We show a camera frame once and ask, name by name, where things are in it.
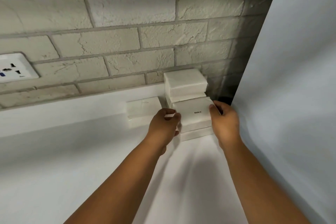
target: painted brick wall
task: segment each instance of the painted brick wall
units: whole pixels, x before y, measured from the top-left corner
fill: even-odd
[[[198,68],[234,93],[272,0],[0,0],[0,54],[41,76],[0,84],[0,109],[163,81]]]

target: white outlet plate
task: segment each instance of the white outlet plate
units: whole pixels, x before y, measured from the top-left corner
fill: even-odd
[[[22,53],[0,55],[0,83],[39,78]]]

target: white wall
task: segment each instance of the white wall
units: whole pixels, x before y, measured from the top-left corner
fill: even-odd
[[[335,12],[273,0],[233,101],[244,141],[312,223],[336,223]]]

